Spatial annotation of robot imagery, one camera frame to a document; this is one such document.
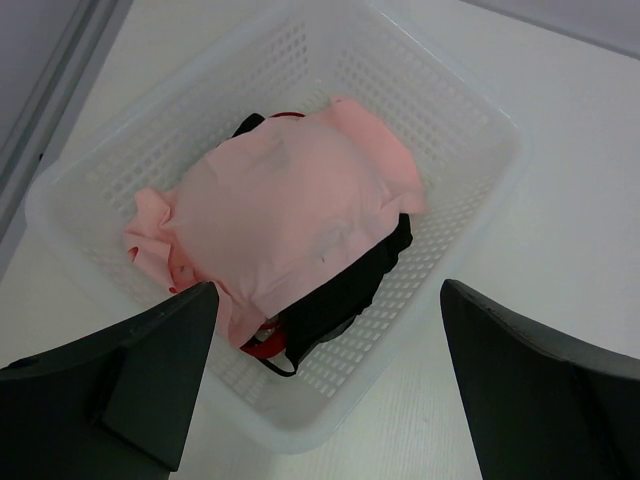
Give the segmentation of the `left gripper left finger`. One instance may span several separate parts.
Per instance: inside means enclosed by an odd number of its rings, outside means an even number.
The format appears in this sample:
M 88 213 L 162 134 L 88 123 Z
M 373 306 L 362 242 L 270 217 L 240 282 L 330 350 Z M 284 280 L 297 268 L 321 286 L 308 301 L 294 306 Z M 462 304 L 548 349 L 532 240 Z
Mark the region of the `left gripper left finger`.
M 178 470 L 214 333 L 200 283 L 1 370 L 4 479 L 166 479 Z

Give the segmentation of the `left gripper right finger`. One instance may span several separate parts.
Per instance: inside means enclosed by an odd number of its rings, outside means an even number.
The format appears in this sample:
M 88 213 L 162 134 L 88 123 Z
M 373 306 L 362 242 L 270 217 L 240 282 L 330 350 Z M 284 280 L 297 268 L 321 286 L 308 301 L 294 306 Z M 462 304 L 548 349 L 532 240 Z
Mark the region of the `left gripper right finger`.
M 639 361 L 520 315 L 458 280 L 440 305 L 485 479 L 636 479 Z

